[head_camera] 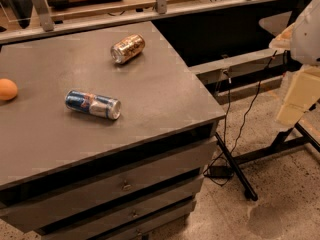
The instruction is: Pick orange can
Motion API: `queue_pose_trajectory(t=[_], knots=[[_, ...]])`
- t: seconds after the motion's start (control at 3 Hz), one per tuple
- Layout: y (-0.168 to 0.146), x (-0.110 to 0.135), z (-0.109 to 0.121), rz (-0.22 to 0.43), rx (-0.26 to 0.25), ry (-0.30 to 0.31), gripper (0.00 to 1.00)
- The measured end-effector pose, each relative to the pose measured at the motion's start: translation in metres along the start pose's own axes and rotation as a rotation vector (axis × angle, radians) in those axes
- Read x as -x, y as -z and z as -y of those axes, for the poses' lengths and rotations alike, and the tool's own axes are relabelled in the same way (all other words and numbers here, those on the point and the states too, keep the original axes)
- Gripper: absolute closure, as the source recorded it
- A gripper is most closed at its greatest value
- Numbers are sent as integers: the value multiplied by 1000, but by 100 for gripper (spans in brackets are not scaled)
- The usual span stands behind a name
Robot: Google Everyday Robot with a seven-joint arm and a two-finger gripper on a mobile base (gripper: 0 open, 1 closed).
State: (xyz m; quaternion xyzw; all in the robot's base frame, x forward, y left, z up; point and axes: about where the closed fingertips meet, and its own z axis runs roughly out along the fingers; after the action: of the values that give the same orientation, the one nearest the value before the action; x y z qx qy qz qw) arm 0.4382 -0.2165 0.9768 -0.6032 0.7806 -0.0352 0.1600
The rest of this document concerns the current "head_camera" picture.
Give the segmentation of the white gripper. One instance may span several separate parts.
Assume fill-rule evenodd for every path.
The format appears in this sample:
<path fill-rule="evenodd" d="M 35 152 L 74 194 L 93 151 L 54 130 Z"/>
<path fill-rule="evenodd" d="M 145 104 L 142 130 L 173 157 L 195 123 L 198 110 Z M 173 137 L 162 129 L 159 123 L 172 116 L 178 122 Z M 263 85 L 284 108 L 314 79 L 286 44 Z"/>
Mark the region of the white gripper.
<path fill-rule="evenodd" d="M 275 117 L 284 127 L 293 127 L 320 99 L 320 0 L 312 0 L 295 24 L 277 35 L 269 47 L 291 49 L 294 60 L 307 64 L 292 75 Z"/>

